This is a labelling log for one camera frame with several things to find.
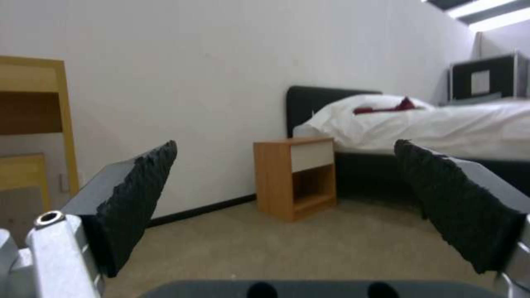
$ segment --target bedside table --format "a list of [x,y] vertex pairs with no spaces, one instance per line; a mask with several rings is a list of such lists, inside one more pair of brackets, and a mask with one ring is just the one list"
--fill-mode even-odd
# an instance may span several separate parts
[[332,138],[254,143],[258,209],[295,221],[337,204]]

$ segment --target wall outlet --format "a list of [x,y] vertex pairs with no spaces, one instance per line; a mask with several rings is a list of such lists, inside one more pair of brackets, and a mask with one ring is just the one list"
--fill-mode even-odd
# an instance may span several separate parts
[[70,183],[68,183],[68,174],[59,174],[59,185],[61,192],[70,192]]
[[84,172],[77,172],[77,178],[79,179],[79,187],[83,187],[86,184],[86,176]]

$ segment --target red cloth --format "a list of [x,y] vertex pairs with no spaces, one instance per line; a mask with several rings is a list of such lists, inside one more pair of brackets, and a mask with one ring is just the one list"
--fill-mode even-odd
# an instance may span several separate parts
[[394,108],[374,109],[370,107],[365,107],[365,108],[361,107],[361,108],[355,109],[354,114],[358,115],[358,114],[377,113],[377,112],[399,112],[399,111],[407,111],[407,110],[414,110],[414,109],[416,109],[416,106],[414,105],[414,103],[412,103],[412,101],[408,97],[405,97],[401,101],[401,103],[395,106]]

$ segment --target beige carpet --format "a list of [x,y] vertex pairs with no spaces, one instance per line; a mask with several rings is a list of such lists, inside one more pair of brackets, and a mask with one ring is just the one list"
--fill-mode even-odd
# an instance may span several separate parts
[[287,224],[244,204],[146,231],[105,297],[177,279],[436,279],[491,288],[418,211],[342,200]]

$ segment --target ceiling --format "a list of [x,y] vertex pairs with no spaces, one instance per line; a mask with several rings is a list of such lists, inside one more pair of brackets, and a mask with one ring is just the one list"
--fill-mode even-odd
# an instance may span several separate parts
[[[452,11],[452,9],[455,9],[459,6],[466,5],[471,2],[478,2],[478,1],[477,0],[474,0],[474,1],[471,1],[471,0],[428,0],[427,2],[449,13]],[[499,2],[504,2],[504,4],[495,6],[493,8],[490,8],[484,11],[458,17],[458,20],[466,24],[472,24],[472,23],[477,23],[479,21],[483,21],[486,19],[490,19],[495,16],[519,11],[521,9],[530,7],[530,0],[512,0],[512,1],[499,1]]]

